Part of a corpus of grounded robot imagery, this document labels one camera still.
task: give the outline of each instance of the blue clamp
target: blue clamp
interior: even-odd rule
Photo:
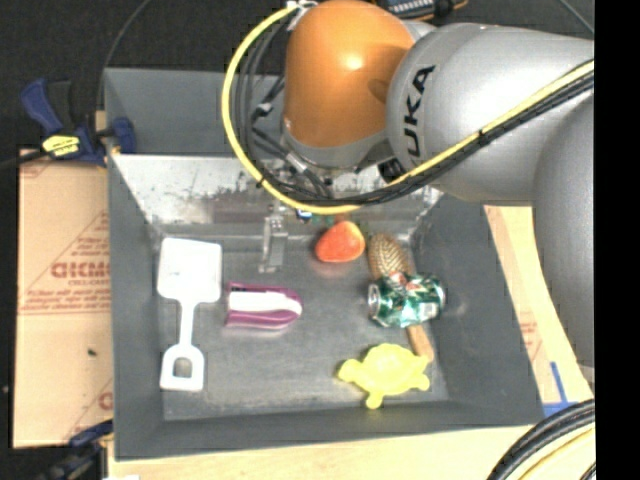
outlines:
[[[66,82],[54,82],[51,88],[45,78],[38,78],[20,93],[22,106],[29,117],[44,131],[42,148],[55,160],[76,160],[104,167],[106,150],[101,137],[114,136],[122,153],[135,153],[133,125],[126,117],[115,118],[110,128],[94,131],[87,123],[71,125],[69,87]]]

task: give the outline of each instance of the cardboard sheet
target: cardboard sheet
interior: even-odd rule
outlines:
[[[20,171],[14,447],[66,442],[112,416],[106,170]]]

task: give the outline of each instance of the shovel handle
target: shovel handle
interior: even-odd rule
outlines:
[[[193,319],[197,303],[180,302],[180,339],[181,345],[190,345],[193,337]]]

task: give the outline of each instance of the yellow toy turtle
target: yellow toy turtle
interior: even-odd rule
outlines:
[[[337,377],[367,391],[366,406],[377,409],[385,396],[429,389],[429,378],[423,373],[428,363],[428,357],[416,356],[394,343],[382,343],[369,350],[362,362],[346,360]]]

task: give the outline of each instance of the kuka logo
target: kuka logo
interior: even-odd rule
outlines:
[[[84,261],[63,261],[51,265],[51,275],[57,279],[68,279],[76,277],[108,277],[109,263],[100,261],[98,263]]]
[[[435,69],[435,66],[419,69],[413,77],[412,86],[418,91],[418,97],[415,101],[411,100],[411,95],[407,96],[406,113],[404,115],[404,123],[407,125],[404,129],[404,135],[407,137],[407,152],[416,158],[420,158],[420,142],[418,141],[418,119],[416,113],[422,104],[422,95],[424,94],[424,83],[427,77]]]

